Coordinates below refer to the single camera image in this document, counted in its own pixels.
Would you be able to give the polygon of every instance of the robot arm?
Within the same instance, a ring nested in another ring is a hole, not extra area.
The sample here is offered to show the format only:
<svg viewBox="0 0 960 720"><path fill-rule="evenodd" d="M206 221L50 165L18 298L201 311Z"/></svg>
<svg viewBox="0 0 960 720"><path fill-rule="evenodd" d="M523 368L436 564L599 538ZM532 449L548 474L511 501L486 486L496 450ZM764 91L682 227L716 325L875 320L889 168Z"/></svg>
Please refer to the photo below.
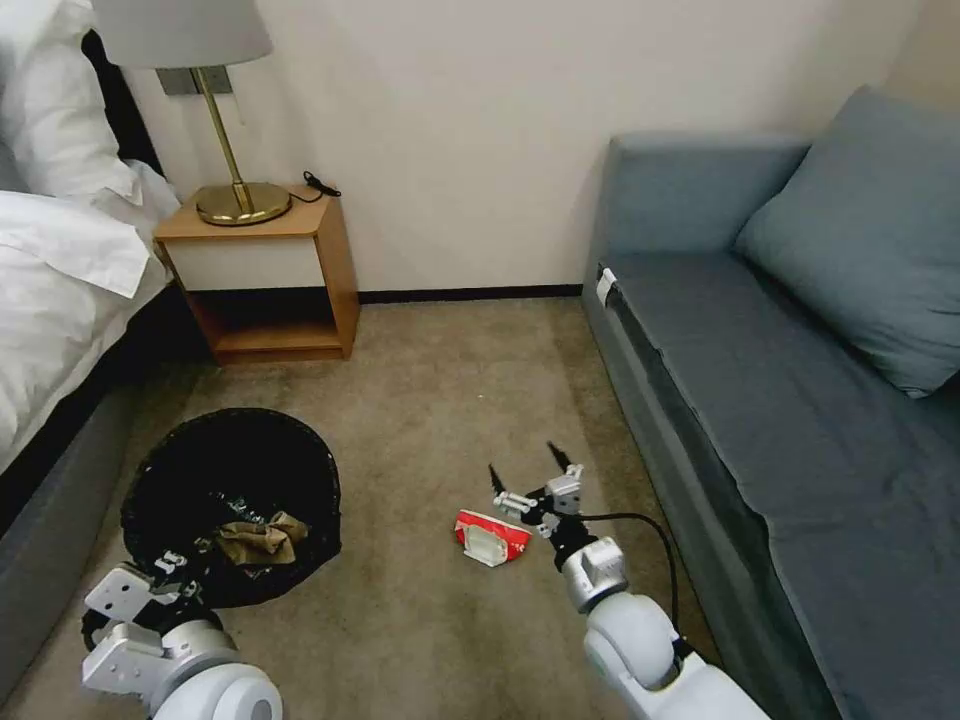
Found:
<svg viewBox="0 0 960 720"><path fill-rule="evenodd" d="M550 445L564 474L522 496L507 492L493 467L494 505L537 527L577 611L587 616L584 649L638 720L770 720L739 685L707 664L649 597L626 592L624 556L579 518L583 467Z"/></svg>
<svg viewBox="0 0 960 720"><path fill-rule="evenodd" d="M84 686L138 695L154 720L282 720L276 686L242 664L216 614L198 601L200 587L167 553L156 577L121 563L87 595ZM93 642L93 629L107 626Z"/></svg>

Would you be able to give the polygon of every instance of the wall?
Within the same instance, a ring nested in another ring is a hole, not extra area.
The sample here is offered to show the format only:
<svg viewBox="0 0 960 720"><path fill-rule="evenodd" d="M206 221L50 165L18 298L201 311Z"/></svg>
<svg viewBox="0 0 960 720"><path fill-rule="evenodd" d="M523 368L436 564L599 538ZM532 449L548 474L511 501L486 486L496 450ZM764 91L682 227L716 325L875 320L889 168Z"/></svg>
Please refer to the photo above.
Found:
<svg viewBox="0 0 960 720"><path fill-rule="evenodd" d="M960 0L929 0L887 87L901 97L960 110Z"/></svg>
<svg viewBox="0 0 960 720"><path fill-rule="evenodd" d="M920 2L264 0L222 107L247 178L344 191L361 289L575 283L611 134L815 131ZM225 180L202 101L129 77L178 189Z"/></svg>

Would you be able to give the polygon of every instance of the trash can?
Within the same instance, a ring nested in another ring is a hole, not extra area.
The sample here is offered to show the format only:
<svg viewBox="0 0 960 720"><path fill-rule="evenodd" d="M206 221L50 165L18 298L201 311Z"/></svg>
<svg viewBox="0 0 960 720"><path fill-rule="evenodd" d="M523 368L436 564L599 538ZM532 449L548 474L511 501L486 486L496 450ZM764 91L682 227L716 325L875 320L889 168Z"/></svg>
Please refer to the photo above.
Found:
<svg viewBox="0 0 960 720"><path fill-rule="evenodd" d="M233 564L215 542L220 526L268 523L287 512L309 526L287 565ZM208 608L279 597L340 552L340 480L317 433L273 410L231 408L175 428L144 459L121 510L123 540L145 572L166 551Z"/></svg>

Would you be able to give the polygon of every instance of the beige carpet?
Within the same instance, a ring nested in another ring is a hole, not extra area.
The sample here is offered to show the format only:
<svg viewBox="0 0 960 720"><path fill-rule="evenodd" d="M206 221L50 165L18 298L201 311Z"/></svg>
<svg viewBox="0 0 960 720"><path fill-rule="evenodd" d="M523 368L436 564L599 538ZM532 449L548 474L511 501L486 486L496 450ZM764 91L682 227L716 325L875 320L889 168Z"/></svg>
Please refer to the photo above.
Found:
<svg viewBox="0 0 960 720"><path fill-rule="evenodd" d="M659 516L575 299L371 306L349 362L169 367L144 391L123 485L178 422L229 406L294 415L333 450L343 552L266 605L223 613L250 662L280 687L287 717L623 718L588 668L546 541L488 569L461 553L460 508L491 512L487 463L527 491L553 476L553 440L587 466L585 512ZM116 505L84 589L124 557ZM667 606L666 563L640 523L596 523L627 552L632 589ZM80 686L79 599L3 717L142 717L130 698ZM681 622L713 656L683 578Z"/></svg>

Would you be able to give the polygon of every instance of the white bedsheet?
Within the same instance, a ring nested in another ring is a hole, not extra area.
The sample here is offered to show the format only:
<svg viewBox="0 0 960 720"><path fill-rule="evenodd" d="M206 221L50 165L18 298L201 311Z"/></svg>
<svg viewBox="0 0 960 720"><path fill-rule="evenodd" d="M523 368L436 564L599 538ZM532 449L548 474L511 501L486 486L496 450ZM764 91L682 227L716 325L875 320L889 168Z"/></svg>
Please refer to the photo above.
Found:
<svg viewBox="0 0 960 720"><path fill-rule="evenodd" d="M118 218L136 224L147 238L145 244L159 217L176 203L165 182L155 191L155 204L162 211ZM137 291L127 299L0 245L0 287L10 299L0 303L0 473L43 427L57 403L77 389L120 339L130 318L168 281L151 251Z"/></svg>

